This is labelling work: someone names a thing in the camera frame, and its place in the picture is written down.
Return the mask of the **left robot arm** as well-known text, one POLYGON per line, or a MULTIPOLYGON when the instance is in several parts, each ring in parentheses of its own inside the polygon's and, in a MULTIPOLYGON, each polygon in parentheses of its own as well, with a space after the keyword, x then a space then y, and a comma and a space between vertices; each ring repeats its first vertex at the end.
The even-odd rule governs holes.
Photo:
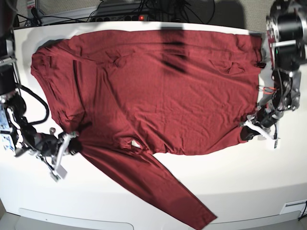
POLYGON ((272 96, 258 103, 256 112, 242 123, 240 137, 249 141, 262 136, 274 149, 278 145, 278 122, 300 103, 300 66, 307 62, 307 2, 276 0, 266 17, 272 63, 272 96))

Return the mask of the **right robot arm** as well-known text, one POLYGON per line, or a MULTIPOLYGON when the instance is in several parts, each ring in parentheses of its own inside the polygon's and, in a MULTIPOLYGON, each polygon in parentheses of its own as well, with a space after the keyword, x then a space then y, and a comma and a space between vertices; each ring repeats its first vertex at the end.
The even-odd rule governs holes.
POLYGON ((76 132, 54 135, 38 133, 35 125, 46 122, 49 117, 47 103, 20 82, 15 56, 14 22, 17 21, 17 2, 2 0, 0 2, 0 143, 7 153, 18 158, 28 153, 40 159, 50 170, 50 176, 58 181, 64 179, 67 171, 62 167, 62 157, 69 154, 69 143, 77 137, 76 132), (37 99, 45 108, 42 120, 29 123, 24 116, 26 103, 20 91, 37 99))

